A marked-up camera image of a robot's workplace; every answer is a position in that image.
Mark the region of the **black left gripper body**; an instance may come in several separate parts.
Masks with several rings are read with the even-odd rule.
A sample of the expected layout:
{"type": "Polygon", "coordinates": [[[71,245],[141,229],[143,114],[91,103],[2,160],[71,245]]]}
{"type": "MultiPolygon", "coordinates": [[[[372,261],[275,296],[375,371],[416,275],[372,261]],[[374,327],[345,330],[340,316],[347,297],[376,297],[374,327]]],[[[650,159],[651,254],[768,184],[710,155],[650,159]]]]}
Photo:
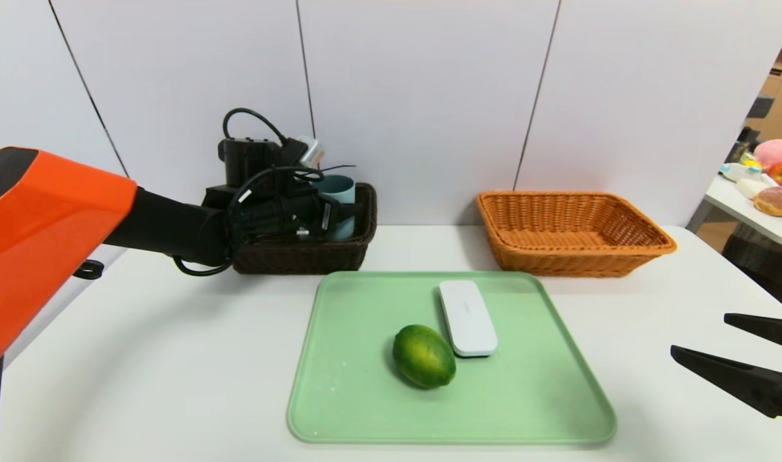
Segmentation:
{"type": "Polygon", "coordinates": [[[339,204],[321,193],[289,197],[283,201],[280,231],[300,239],[331,239],[339,220],[339,204]]]}

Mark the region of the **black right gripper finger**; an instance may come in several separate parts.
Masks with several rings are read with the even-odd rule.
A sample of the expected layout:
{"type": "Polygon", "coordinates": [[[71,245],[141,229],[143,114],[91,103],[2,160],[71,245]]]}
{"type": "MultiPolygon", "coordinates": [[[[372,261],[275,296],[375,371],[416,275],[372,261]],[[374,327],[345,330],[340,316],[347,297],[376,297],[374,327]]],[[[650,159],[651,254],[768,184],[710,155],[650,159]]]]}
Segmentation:
{"type": "Polygon", "coordinates": [[[782,346],[782,319],[764,318],[749,314],[727,313],[723,321],[745,332],[754,334],[770,341],[772,344],[782,346]]]}
{"type": "Polygon", "coordinates": [[[673,345],[678,364],[766,417],[782,417],[782,372],[673,345]]]}

